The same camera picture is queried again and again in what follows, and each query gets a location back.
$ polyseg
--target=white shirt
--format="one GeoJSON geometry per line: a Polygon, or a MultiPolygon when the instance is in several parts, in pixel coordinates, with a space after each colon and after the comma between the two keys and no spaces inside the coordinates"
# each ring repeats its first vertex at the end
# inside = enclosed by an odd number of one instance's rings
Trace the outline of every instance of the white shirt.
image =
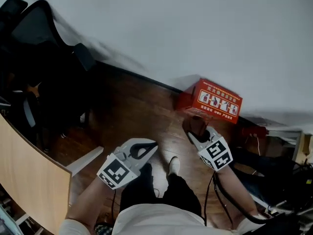
{"type": "MultiPolygon", "coordinates": [[[[201,217],[164,204],[140,204],[123,210],[117,217],[112,235],[233,235],[261,227],[244,219],[236,231],[206,227],[201,217]]],[[[63,221],[59,235],[90,235],[75,220],[63,221]]]]}

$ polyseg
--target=shoe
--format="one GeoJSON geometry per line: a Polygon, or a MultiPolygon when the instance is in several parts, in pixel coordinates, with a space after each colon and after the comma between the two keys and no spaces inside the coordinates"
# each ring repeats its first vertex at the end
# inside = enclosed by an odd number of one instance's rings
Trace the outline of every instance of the shoe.
{"type": "Polygon", "coordinates": [[[171,175],[172,173],[178,175],[179,169],[180,169],[180,161],[178,157],[173,157],[170,161],[169,165],[169,173],[168,175],[171,175]]]}

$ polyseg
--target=red object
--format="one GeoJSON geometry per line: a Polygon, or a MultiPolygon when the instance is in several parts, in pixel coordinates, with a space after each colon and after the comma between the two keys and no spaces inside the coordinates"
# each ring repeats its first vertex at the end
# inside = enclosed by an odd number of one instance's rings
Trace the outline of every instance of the red object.
{"type": "Polygon", "coordinates": [[[175,109],[206,120],[213,116],[237,123],[242,101],[234,92],[201,78],[179,95],[175,109]]]}

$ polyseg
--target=white wall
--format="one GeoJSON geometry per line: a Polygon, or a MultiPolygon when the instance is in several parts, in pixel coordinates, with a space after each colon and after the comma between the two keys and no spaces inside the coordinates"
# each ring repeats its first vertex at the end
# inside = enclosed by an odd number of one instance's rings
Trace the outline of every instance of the white wall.
{"type": "Polygon", "coordinates": [[[206,77],[242,116],[313,132],[313,0],[48,1],[98,59],[182,90],[206,77]]]}

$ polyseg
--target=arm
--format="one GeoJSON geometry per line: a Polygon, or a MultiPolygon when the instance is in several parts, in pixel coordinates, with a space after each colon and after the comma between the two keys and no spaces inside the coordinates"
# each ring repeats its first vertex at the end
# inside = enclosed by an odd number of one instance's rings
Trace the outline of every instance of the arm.
{"type": "MultiPolygon", "coordinates": [[[[258,211],[256,205],[244,187],[244,185],[237,178],[233,170],[227,165],[223,169],[217,172],[219,180],[227,193],[242,206],[249,214],[256,216],[258,211]]],[[[237,210],[229,201],[227,201],[227,210],[233,221],[233,226],[236,229],[241,221],[245,219],[245,216],[237,210]]]]}
{"type": "Polygon", "coordinates": [[[112,190],[98,177],[83,191],[68,210],[66,219],[82,223],[93,234],[93,227],[103,207],[106,196],[112,190]]]}

